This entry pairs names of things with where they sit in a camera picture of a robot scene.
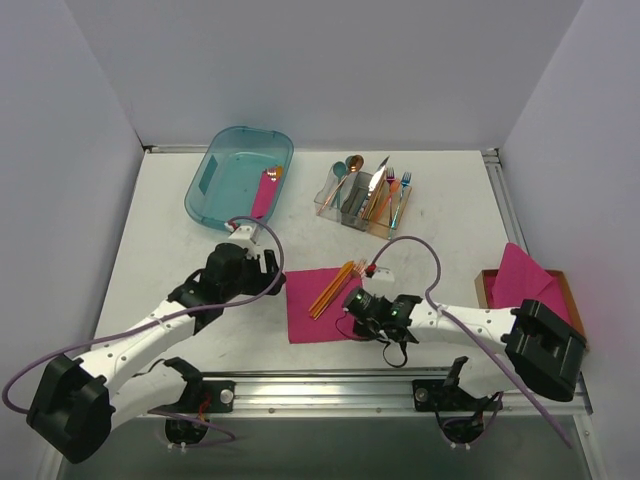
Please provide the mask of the pink paper napkin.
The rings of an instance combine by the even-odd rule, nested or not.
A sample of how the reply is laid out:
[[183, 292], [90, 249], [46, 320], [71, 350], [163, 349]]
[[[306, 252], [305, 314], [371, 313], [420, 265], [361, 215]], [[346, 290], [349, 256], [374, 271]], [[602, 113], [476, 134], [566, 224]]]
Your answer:
[[334, 342], [352, 337], [354, 318], [343, 310], [342, 303], [351, 290], [362, 285], [360, 279], [352, 279], [317, 320], [309, 314], [313, 302], [339, 270], [339, 267], [333, 267], [286, 273], [286, 318], [290, 344]]

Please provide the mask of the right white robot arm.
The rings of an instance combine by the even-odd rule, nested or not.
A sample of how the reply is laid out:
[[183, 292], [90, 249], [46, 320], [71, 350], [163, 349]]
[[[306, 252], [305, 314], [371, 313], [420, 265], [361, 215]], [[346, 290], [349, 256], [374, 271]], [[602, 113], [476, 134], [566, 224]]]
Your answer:
[[443, 385], [446, 402], [456, 409], [516, 390], [516, 381], [548, 400], [573, 400], [586, 339], [539, 301], [480, 309], [437, 305], [406, 294], [390, 301], [358, 287], [346, 296], [343, 308], [354, 318], [359, 337], [479, 348], [481, 353], [469, 355]]

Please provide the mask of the rolled pink napkin bundle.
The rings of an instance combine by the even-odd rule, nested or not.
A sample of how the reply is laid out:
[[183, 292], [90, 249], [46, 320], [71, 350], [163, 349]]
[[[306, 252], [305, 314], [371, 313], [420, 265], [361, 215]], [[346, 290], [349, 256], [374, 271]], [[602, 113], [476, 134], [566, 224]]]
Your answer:
[[283, 171], [283, 167], [277, 165], [262, 172], [250, 213], [251, 217], [263, 219], [267, 216], [278, 192]]

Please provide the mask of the pink napkin stack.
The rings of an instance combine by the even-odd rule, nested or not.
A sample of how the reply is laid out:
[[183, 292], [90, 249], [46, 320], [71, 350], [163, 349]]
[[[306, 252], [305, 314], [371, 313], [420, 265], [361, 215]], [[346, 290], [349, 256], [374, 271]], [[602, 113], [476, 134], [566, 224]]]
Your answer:
[[574, 326], [558, 278], [519, 246], [507, 243], [497, 273], [489, 282], [489, 307], [517, 307], [527, 299], [540, 301]]

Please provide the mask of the brown napkin tray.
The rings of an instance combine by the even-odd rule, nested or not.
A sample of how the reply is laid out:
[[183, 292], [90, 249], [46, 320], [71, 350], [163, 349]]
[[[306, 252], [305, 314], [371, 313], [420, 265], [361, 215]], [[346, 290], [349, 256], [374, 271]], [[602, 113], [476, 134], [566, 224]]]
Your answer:
[[[558, 284], [558, 290], [561, 293], [567, 310], [567, 321], [570, 322], [584, 338], [587, 338], [579, 310], [565, 274], [560, 270], [547, 270], [546, 273]], [[497, 274], [498, 271], [496, 269], [482, 270], [474, 280], [478, 304], [482, 309], [491, 309], [494, 307], [492, 289]]]

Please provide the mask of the teal plastic bin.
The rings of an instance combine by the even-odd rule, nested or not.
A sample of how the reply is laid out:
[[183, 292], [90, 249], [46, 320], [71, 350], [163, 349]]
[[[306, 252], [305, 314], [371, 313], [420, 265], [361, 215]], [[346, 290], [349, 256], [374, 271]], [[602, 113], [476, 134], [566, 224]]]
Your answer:
[[285, 134], [247, 126], [219, 132], [204, 154], [187, 190], [184, 206], [196, 223], [223, 230], [236, 216], [250, 216], [262, 172], [280, 165], [283, 175], [267, 216], [278, 201], [294, 153]]

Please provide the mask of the clear acrylic utensil organizer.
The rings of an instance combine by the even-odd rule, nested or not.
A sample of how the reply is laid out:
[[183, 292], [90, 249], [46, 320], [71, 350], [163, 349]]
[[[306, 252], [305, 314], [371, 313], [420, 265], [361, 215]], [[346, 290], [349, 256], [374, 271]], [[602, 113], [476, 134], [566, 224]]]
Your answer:
[[327, 196], [334, 190], [338, 183], [331, 167], [325, 185], [314, 198], [316, 215], [321, 218], [341, 224], [345, 227], [365, 232], [370, 235], [374, 235], [387, 240], [393, 239], [398, 234], [400, 226], [402, 225], [402, 222], [404, 220], [405, 213], [407, 211], [407, 205], [412, 194], [412, 185], [410, 183], [409, 187], [404, 193], [397, 226], [393, 231], [391, 231], [390, 226], [394, 211], [396, 209], [398, 198], [400, 196], [400, 188], [394, 194], [392, 202], [387, 206], [382, 216], [378, 220], [375, 220], [376, 213], [381, 203], [386, 198], [388, 191], [386, 182], [386, 171], [384, 176], [382, 177], [382, 180], [380, 181], [378, 191], [374, 194], [373, 204], [371, 210], [369, 211], [368, 218], [364, 219], [361, 217], [362, 207], [364, 202], [366, 201], [368, 186], [372, 176], [373, 174], [370, 174], [366, 171], [359, 171], [351, 175], [340, 191], [340, 202], [338, 206], [332, 207], [330, 205], [320, 215], [317, 215], [317, 210], [324, 203]]

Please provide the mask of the orange fork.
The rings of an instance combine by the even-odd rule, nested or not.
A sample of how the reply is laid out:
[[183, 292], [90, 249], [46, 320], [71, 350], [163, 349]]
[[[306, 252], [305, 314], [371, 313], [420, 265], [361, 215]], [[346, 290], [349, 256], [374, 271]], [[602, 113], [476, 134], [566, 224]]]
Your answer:
[[391, 182], [389, 184], [389, 191], [387, 193], [386, 198], [384, 199], [384, 201], [381, 203], [377, 213], [376, 213], [376, 217], [375, 220], [378, 220], [383, 212], [385, 211], [385, 209], [387, 208], [387, 206], [392, 202], [393, 196], [394, 194], [398, 191], [398, 189], [401, 186], [401, 181], [400, 180], [394, 180], [393, 182]]

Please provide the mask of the teal spoon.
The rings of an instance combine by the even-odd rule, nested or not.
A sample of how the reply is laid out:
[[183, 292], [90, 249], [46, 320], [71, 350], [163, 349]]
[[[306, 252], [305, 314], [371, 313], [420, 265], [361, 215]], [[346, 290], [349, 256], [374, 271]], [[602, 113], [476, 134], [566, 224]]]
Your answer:
[[348, 167], [345, 162], [336, 162], [332, 167], [332, 172], [337, 178], [337, 185], [330, 205], [337, 207], [340, 202], [340, 191], [342, 188], [343, 180], [346, 178]]

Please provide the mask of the purple fork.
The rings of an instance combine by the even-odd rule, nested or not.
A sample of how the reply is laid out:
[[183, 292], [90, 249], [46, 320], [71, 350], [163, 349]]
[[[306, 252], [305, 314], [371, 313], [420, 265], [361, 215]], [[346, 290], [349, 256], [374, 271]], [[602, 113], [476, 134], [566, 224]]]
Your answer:
[[388, 204], [391, 202], [393, 193], [394, 193], [394, 185], [396, 182], [395, 171], [393, 167], [388, 167], [386, 170], [386, 182], [388, 186], [388, 191], [386, 198], [383, 203], [383, 209], [386, 209]]

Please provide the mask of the copper spoon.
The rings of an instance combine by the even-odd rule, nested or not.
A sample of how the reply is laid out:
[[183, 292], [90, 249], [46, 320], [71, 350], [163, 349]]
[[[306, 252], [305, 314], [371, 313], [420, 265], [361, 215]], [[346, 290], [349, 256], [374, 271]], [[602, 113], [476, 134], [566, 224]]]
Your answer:
[[[342, 162], [345, 162], [347, 167], [348, 167], [348, 172], [347, 172], [346, 178], [343, 180], [343, 184], [342, 184], [342, 187], [343, 187], [343, 185], [345, 184], [347, 179], [352, 174], [355, 174], [355, 173], [357, 173], [357, 172], [359, 172], [361, 170], [361, 168], [364, 165], [364, 157], [362, 155], [359, 155], [359, 154], [351, 155], [345, 161], [342, 161]], [[330, 206], [331, 200], [332, 200], [334, 192], [335, 192], [335, 188], [327, 196], [327, 198], [324, 201], [324, 203], [319, 207], [319, 209], [317, 210], [317, 215], [320, 215], [328, 206]]]

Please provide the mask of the silver knife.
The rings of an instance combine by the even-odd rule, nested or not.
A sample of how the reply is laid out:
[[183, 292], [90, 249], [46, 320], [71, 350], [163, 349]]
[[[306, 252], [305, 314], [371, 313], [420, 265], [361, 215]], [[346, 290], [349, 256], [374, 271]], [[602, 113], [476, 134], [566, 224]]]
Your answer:
[[369, 186], [368, 186], [368, 194], [366, 197], [366, 201], [363, 204], [362, 207], [362, 212], [361, 212], [361, 217], [364, 219], [368, 218], [368, 214], [369, 211], [371, 210], [372, 204], [373, 204], [373, 198], [374, 198], [374, 194], [378, 191], [379, 185], [380, 185], [380, 181], [382, 180], [382, 177], [385, 174], [386, 171], [386, 165], [387, 162], [389, 160], [389, 156], [387, 156], [378, 166], [376, 172], [373, 174], [373, 176], [371, 177], [371, 180], [369, 182]]

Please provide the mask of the aluminium frame rail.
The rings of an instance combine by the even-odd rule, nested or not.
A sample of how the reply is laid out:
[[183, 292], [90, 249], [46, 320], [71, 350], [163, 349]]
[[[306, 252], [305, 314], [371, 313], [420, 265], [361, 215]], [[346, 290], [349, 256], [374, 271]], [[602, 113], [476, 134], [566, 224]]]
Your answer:
[[92, 423], [106, 420], [117, 427], [145, 414], [172, 414], [174, 403], [190, 381], [229, 379], [236, 383], [233, 411], [204, 414], [222, 419], [346, 419], [348, 417], [412, 417], [412, 381], [443, 379], [457, 386], [446, 370], [372, 370], [328, 372], [209, 372], [187, 366], [156, 365], [121, 387], [83, 373], [78, 366], [57, 381], [50, 412], [64, 412]]

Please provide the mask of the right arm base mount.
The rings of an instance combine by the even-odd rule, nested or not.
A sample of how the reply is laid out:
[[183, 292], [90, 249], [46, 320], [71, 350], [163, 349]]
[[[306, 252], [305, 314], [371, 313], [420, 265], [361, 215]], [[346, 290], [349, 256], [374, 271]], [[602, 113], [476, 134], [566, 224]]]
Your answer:
[[416, 379], [411, 386], [417, 412], [476, 413], [502, 408], [502, 401], [497, 396], [474, 398], [458, 386], [445, 386], [443, 379]]

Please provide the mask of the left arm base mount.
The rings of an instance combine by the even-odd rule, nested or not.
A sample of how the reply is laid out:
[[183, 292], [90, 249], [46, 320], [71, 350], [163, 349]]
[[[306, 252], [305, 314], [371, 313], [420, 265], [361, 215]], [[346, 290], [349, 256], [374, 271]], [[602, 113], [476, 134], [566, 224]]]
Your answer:
[[190, 381], [174, 403], [166, 405], [173, 413], [221, 414], [233, 411], [236, 383], [229, 379]]

